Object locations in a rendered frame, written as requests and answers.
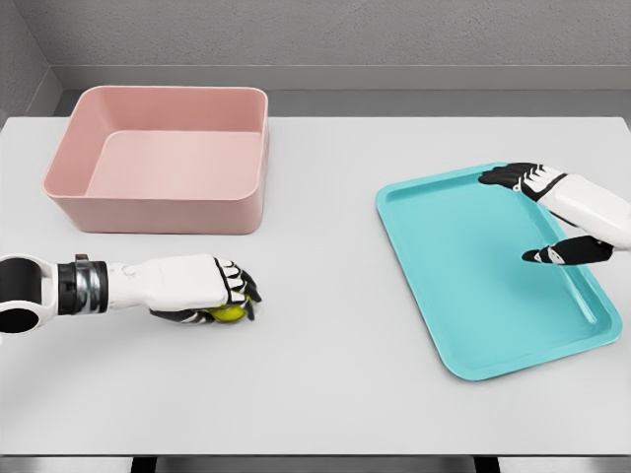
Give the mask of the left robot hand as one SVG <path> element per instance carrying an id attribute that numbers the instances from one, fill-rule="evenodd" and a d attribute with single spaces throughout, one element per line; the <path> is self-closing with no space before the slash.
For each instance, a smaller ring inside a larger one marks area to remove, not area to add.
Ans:
<path id="1" fill-rule="evenodd" d="M 137 266 L 143 281 L 143 301 L 150 313 L 168 321 L 204 324 L 219 321 L 208 308 L 240 303 L 251 297 L 247 318 L 255 319 L 261 301 L 257 285 L 234 261 L 197 254 L 152 259 Z"/>

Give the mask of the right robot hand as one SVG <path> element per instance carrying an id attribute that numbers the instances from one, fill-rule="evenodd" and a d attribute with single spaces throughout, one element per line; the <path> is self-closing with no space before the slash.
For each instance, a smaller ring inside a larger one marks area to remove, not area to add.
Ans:
<path id="1" fill-rule="evenodd" d="M 585 232 L 541 249 L 522 260 L 576 266 L 603 262 L 616 251 L 631 251 L 631 203 L 573 173 L 534 163 L 510 163 L 484 171 L 478 181 L 519 192 L 553 216 Z"/>

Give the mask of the blue plastic tray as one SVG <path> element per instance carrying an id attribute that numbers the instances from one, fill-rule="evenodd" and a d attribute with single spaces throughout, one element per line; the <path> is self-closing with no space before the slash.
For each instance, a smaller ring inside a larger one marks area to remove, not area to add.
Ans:
<path id="1" fill-rule="evenodd" d="M 564 238 L 542 206 L 482 167 L 389 184 L 376 206 L 446 368 L 483 380 L 616 341 L 621 316 L 585 266 L 526 262 Z"/>

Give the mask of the pink plastic basket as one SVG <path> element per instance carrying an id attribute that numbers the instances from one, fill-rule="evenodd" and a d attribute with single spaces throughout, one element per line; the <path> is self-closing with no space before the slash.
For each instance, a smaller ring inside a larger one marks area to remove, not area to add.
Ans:
<path id="1" fill-rule="evenodd" d="M 248 87 L 91 88 L 43 190 L 88 233 L 250 234 L 263 216 L 268 105 Z"/>

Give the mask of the yellow-green tennis ball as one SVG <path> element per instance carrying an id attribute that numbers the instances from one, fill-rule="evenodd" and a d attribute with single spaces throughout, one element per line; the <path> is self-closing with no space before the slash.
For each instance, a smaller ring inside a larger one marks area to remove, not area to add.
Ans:
<path id="1" fill-rule="evenodd" d="M 235 322 L 243 318 L 249 318 L 248 307 L 250 304 L 251 297 L 246 296 L 243 302 L 208 308 L 207 312 L 214 319 L 221 322 Z"/>

